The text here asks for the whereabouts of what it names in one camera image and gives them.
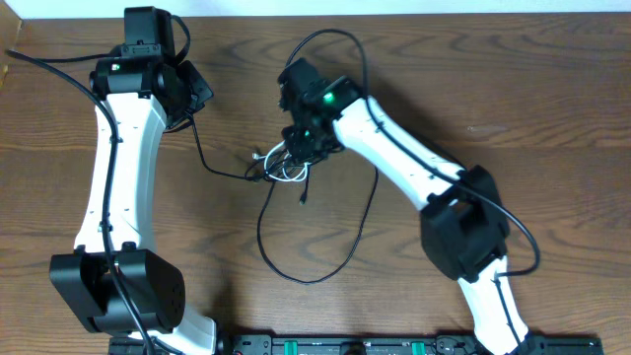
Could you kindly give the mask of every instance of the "green light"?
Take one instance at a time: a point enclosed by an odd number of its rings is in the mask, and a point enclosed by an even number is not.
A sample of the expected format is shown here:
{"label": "green light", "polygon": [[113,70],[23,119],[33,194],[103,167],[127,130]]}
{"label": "green light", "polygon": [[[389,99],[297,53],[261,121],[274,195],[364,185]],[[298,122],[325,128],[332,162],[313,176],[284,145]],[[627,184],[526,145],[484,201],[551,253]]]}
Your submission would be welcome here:
{"label": "green light", "polygon": [[332,104],[335,101],[335,96],[332,93],[324,94],[323,98],[325,104]]}

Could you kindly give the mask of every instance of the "white wall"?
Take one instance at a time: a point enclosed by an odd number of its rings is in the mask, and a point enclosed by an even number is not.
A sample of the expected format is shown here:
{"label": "white wall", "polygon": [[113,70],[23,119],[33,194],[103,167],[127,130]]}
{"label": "white wall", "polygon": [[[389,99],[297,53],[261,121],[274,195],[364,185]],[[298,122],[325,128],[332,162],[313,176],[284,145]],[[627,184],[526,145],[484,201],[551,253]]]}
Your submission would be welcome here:
{"label": "white wall", "polygon": [[180,16],[619,12],[631,0],[6,0],[23,19],[120,18],[149,6]]}

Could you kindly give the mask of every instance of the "wooden surface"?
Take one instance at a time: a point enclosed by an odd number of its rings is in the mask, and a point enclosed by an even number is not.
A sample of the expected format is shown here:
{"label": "wooden surface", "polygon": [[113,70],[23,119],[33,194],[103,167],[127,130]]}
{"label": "wooden surface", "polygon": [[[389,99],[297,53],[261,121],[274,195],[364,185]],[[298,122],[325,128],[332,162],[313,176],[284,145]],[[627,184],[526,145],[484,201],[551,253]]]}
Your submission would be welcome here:
{"label": "wooden surface", "polygon": [[[276,78],[298,41],[352,31],[370,55],[374,95],[410,131],[492,172],[505,204],[534,232],[541,268],[512,280],[531,329],[595,334],[629,353],[631,328],[631,15],[471,15],[187,19],[189,58],[216,97],[198,114],[207,159],[240,173],[291,118]],[[18,49],[67,57],[122,42],[121,20],[31,21]],[[303,52],[323,72],[357,77],[357,51],[327,36]],[[94,63],[59,66],[87,84]],[[88,201],[94,107],[64,82],[17,63],[0,92],[0,352],[105,352],[48,280],[70,252]],[[318,277],[345,257],[373,174],[353,153],[313,171],[309,202],[280,185],[264,221],[278,265]],[[262,262],[255,222],[268,185],[208,174],[190,131],[163,138],[154,227],[159,252],[184,274],[190,304],[231,331],[430,334],[471,331],[453,281],[429,262],[417,213],[382,179],[364,240],[341,274],[303,287]],[[531,262],[514,230],[512,268]]]}
{"label": "wooden surface", "polygon": [[0,88],[4,82],[4,76],[9,70],[9,58],[4,54],[5,49],[13,48],[18,39],[18,31],[22,20],[11,8],[0,0]]}

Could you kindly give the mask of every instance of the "wooden table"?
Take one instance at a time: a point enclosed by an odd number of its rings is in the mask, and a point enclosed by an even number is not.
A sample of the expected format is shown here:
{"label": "wooden table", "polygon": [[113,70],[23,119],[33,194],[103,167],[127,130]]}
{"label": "wooden table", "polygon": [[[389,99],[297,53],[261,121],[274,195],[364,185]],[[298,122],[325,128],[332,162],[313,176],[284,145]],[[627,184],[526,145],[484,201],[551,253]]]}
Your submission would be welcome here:
{"label": "wooden table", "polygon": [[[299,40],[327,27],[366,45],[371,90],[410,131],[492,172],[506,206],[532,229],[541,268],[512,280],[523,319],[552,334],[597,334],[629,352],[631,328],[631,15],[449,15],[186,19],[189,59],[216,97],[197,115],[207,159],[241,173],[255,148],[291,121],[276,78]],[[182,36],[177,35],[178,43]],[[122,20],[27,21],[29,55],[100,53],[123,41]],[[358,78],[350,41],[319,38],[303,54],[330,78]],[[58,67],[87,85],[94,62]],[[93,105],[32,65],[11,65],[0,92],[0,352],[105,353],[48,280],[72,251],[96,147]],[[302,186],[279,185],[263,226],[278,265],[299,277],[332,270],[357,233],[372,167],[345,153]],[[338,276],[313,287],[262,262],[255,225],[266,183],[208,174],[192,134],[165,136],[156,171],[159,253],[184,274],[188,301],[230,331],[431,334],[471,331],[462,294],[427,259],[418,216],[383,178],[364,239]],[[516,229],[512,268],[531,263]]]}

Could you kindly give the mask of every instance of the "tangled white cord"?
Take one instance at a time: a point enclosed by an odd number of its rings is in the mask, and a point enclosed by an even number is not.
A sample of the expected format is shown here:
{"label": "tangled white cord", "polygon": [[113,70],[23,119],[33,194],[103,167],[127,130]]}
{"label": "tangled white cord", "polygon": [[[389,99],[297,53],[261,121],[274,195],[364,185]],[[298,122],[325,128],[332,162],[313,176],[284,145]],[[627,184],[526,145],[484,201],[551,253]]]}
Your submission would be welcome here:
{"label": "tangled white cord", "polygon": [[[266,156],[263,156],[263,157],[256,157],[256,156],[254,156],[254,158],[255,158],[255,159],[263,159],[263,158],[265,159],[265,160],[263,161],[263,168],[265,169],[265,171],[266,171],[266,172],[268,172],[268,170],[267,170],[267,161],[269,160],[269,157],[273,156],[273,155],[274,155],[274,152],[275,152],[275,151],[277,151],[278,149],[280,149],[280,147],[282,147],[283,145],[285,145],[285,141],[282,141],[282,142],[278,143],[276,146],[274,146],[274,148],[272,148],[272,149],[271,149],[271,150],[267,153],[267,155],[266,155]],[[283,160],[287,160],[288,158],[291,158],[291,156],[292,156],[291,154],[287,153],[287,154],[285,155],[285,158],[284,158]],[[309,175],[309,164],[310,164],[310,163],[304,163],[303,168],[302,168],[302,169],[300,170],[300,172],[299,172],[296,176],[294,176],[294,177],[290,177],[290,176],[287,174],[287,172],[285,171],[285,169],[284,169],[284,168],[282,169],[282,171],[283,171],[283,175],[284,175],[285,177],[277,177],[277,176],[275,176],[273,173],[270,173],[270,174],[269,174],[269,176],[270,176],[271,178],[275,179],[275,180],[278,180],[278,181],[283,181],[283,182],[300,182],[300,181],[304,181],[304,180],[307,178],[307,176]]]}

